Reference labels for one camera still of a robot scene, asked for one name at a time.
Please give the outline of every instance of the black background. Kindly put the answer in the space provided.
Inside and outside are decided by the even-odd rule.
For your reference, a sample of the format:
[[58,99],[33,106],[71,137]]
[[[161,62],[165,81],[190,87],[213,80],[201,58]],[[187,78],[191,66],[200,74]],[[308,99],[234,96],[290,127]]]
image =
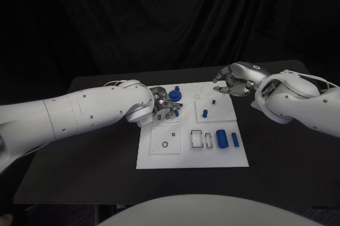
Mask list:
[[[237,60],[298,59],[340,83],[338,0],[0,0],[0,7],[1,105],[61,95],[77,76]],[[0,176],[1,199],[27,167],[15,165]]]

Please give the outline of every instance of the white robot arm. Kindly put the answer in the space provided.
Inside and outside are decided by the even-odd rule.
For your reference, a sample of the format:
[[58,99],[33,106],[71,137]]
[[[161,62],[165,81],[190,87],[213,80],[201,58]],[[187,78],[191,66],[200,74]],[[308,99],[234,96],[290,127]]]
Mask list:
[[[247,62],[236,62],[217,73],[213,82],[226,76],[227,87],[214,91],[246,96],[254,90],[252,107],[277,123],[293,118],[312,130],[340,138],[340,88],[324,79],[289,70],[269,75],[266,70]],[[306,76],[331,84],[334,88],[318,91],[316,86],[302,79]]]
[[0,106],[0,172],[33,148],[113,124],[123,116],[141,127],[158,110],[181,107],[165,89],[136,80],[56,98]]

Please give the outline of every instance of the peg board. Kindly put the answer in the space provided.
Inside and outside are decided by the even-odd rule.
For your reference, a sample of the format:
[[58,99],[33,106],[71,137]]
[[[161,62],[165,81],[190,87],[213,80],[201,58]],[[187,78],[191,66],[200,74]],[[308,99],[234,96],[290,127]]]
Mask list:
[[[214,92],[211,89],[214,86],[226,86],[224,81],[218,81],[215,84],[211,82],[201,82],[158,86],[167,90],[167,93],[174,90],[174,86],[178,86],[181,92],[178,103],[182,103],[182,108],[178,110],[179,118],[174,118],[175,122],[162,118],[161,120],[156,120],[155,115],[152,117],[152,123],[141,127],[135,168],[178,169],[247,167],[249,164],[231,106],[231,99],[227,94]],[[210,111],[207,114],[207,120],[200,119],[203,108]],[[161,114],[161,116],[165,115],[167,110],[162,110],[161,113],[156,114]],[[179,144],[177,144],[178,146],[175,149],[178,152],[171,154],[164,154],[164,152],[161,152],[161,154],[149,154],[151,147],[154,148],[154,143],[162,143],[158,136],[156,139],[152,137],[152,127],[169,125],[178,126],[178,134],[175,134],[179,138]],[[218,129],[226,131],[228,147],[224,149],[217,147],[215,131]],[[201,140],[204,141],[203,148],[191,148],[191,130],[201,130]],[[205,133],[211,134],[211,148],[207,148],[204,139]],[[231,133],[236,133],[237,135],[239,147],[233,146]],[[169,134],[164,134],[164,141],[167,141],[165,139],[168,138],[168,135]]]

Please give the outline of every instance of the table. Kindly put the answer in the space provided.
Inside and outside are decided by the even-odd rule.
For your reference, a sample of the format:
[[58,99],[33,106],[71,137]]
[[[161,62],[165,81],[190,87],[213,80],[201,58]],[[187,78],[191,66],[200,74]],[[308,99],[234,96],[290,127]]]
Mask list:
[[[308,73],[296,60],[257,63],[270,73]],[[69,92],[107,81],[204,82],[223,66],[76,78]],[[282,125],[231,97],[249,168],[135,169],[139,128],[115,125],[50,143],[35,153],[14,203],[136,204],[178,194],[214,194],[273,205],[340,205],[340,139],[298,121]]]

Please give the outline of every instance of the blue object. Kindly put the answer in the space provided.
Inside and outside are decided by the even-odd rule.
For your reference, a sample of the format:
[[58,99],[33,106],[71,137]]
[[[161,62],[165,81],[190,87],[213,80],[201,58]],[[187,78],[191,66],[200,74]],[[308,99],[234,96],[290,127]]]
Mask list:
[[207,117],[207,110],[203,110],[203,118]]
[[239,147],[239,141],[237,141],[236,133],[231,133],[231,140],[233,140],[234,147]]
[[215,131],[215,136],[217,136],[217,146],[218,146],[218,148],[226,148],[228,146],[228,144],[227,144],[227,139],[226,139],[226,134],[224,134],[223,129]]
[[171,102],[177,102],[181,99],[181,93],[178,91],[178,86],[174,87],[174,90],[168,93],[168,98]]

